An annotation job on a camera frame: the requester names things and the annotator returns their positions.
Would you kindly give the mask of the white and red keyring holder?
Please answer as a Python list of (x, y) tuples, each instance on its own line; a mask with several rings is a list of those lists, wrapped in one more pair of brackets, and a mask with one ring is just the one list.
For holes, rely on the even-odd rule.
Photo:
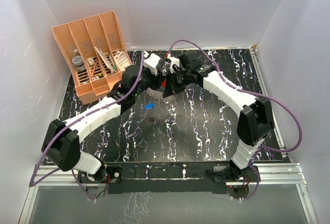
[(166, 82), (166, 80), (164, 80), (164, 81), (160, 84), (160, 86), (159, 86), (159, 88), (158, 88), (158, 91), (161, 92), (161, 93), (163, 93), (163, 92), (165, 91), (165, 89), (166, 89), (166, 85), (167, 85), (167, 82)]

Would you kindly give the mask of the blue key tag with key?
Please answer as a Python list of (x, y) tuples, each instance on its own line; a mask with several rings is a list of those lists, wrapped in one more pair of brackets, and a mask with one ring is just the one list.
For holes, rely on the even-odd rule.
[(147, 104), (144, 108), (146, 109), (146, 110), (151, 110), (151, 109), (153, 109), (155, 107), (155, 104), (154, 103), (150, 103), (150, 104)]

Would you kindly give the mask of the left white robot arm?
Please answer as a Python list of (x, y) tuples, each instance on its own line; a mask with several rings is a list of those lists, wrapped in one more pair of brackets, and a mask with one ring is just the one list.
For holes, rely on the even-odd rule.
[(163, 79), (161, 71), (152, 72), (148, 67), (136, 65), (127, 67), (122, 79), (99, 103), (66, 121), (52, 121), (41, 151), (62, 171), (79, 170), (93, 181), (102, 182), (107, 174), (104, 162), (82, 151), (81, 142), (99, 126), (130, 109), (138, 94), (158, 89)]

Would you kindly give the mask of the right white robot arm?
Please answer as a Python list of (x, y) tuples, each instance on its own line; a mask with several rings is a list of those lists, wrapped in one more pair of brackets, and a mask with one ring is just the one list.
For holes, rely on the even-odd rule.
[(242, 92), (224, 78), (213, 64), (203, 63), (189, 53), (178, 58), (167, 54), (162, 73), (166, 76), (164, 97), (174, 95), (194, 83), (215, 94), (237, 114), (239, 143), (228, 168), (222, 170), (222, 174), (242, 181), (248, 176), (253, 156), (274, 129), (271, 102), (265, 97), (257, 98)]

